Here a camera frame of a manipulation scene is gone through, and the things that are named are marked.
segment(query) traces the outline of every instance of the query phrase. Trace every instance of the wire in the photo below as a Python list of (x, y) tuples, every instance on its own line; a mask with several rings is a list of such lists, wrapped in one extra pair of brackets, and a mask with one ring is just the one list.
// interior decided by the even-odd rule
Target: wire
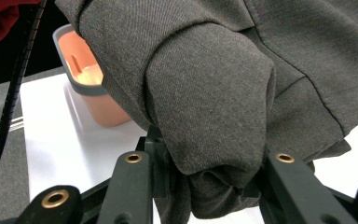
[(7, 98), (5, 100), (2, 116), (0, 119), (0, 160), (7, 141), (7, 135), (10, 129), (11, 120), (13, 118), (14, 108), (16, 106), (17, 99), (19, 98), (22, 78), (24, 77), (25, 70), (27, 68), (31, 50), (34, 45), (34, 38), (36, 37), (37, 29), (46, 6), (46, 2), (47, 0), (42, 0), (39, 3), (38, 10), (34, 17), (34, 22), (28, 34), (28, 39), (25, 42), (25, 48), (22, 50), (20, 57), (17, 59), (13, 76), (10, 80), (10, 85), (7, 91)]

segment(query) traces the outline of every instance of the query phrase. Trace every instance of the white surface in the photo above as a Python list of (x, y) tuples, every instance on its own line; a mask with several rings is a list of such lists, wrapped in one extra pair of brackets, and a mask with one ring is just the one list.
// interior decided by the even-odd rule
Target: white surface
[[(146, 133), (133, 121), (115, 128), (94, 122), (66, 75), (23, 84), (24, 117), (31, 200), (55, 185), (72, 185), (81, 192), (92, 188), (113, 172), (117, 157), (135, 149)], [(315, 162), (316, 175), (336, 190), (354, 196), (358, 188), (358, 128), (348, 137), (352, 151), (344, 156)], [(154, 223), (159, 223), (155, 213)], [(190, 224), (263, 223), (257, 208), (226, 217)]]

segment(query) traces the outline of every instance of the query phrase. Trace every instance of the plastic container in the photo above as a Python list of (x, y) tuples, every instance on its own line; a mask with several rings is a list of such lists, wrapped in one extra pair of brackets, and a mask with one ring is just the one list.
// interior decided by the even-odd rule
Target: plastic container
[(90, 47), (72, 25), (57, 29), (53, 40), (72, 88), (81, 95), (94, 120), (104, 127), (129, 121), (130, 116), (101, 86), (101, 68)]

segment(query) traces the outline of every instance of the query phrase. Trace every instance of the gray floor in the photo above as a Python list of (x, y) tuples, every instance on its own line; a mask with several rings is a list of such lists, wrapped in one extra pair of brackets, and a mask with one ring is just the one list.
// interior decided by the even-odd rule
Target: gray floor
[[(49, 70), (30, 77), (24, 82), (63, 73), (62, 68)], [(0, 117), (7, 95), (8, 83), (0, 84)], [(18, 101), (14, 119), (21, 117)], [(10, 132), (0, 161), (0, 220), (17, 217), (29, 203), (28, 169), (23, 128)]]

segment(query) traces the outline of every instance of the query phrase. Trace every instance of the gray cloth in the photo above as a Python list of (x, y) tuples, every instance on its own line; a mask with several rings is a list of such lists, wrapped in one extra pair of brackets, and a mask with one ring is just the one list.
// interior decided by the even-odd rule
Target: gray cloth
[(305, 161), (350, 150), (358, 124), (358, 1), (58, 0), (103, 86), (178, 169), (163, 223), (221, 217), (264, 148)]

